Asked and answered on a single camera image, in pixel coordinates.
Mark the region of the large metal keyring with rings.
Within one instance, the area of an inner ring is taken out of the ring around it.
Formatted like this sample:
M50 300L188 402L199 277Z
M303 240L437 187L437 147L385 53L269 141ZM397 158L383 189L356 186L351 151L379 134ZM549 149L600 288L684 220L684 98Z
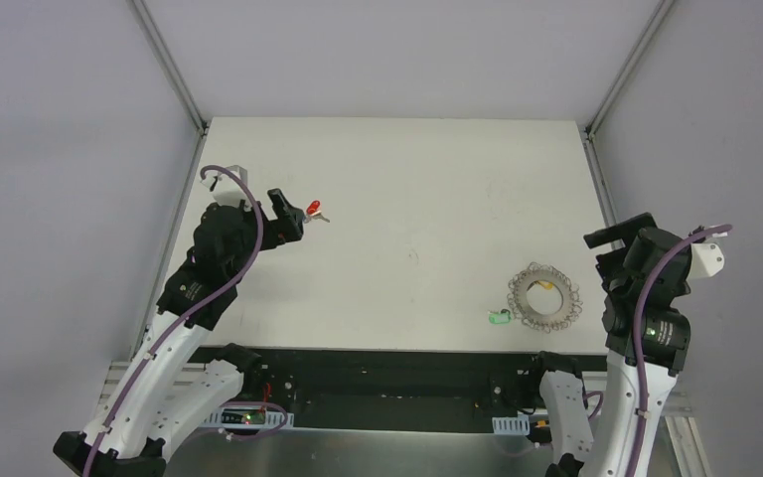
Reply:
M537 280L553 284L551 290L536 285ZM578 287L568 276L549 264L531 262L509 283L508 309L513 318L537 331L549 333L570 327L582 312Z

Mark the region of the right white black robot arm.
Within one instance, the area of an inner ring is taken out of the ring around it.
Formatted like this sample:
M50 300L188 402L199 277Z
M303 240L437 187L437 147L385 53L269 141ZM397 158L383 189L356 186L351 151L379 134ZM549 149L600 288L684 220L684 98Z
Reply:
M589 248L622 247L596 257L605 292L607 381L598 422L561 404L566 373L540 370L524 381L526 398L546 407L551 426L548 476L644 476L664 404L685 367L688 319L674 307L689 294L689 242L661 229L649 213L585 235Z

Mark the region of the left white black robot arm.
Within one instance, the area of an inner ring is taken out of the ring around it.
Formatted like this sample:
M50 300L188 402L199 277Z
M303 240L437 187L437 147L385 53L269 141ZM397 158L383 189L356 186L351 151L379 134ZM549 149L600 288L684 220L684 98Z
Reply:
M257 255L302 239L305 213L280 189L275 214L246 198L207 206L183 263L167 279L157 314L107 402L79 431L65 431L54 454L77 476L161 476L185 439L219 405L262 392L259 356L234 343L219 349L198 380L168 398L177 376L237 297Z

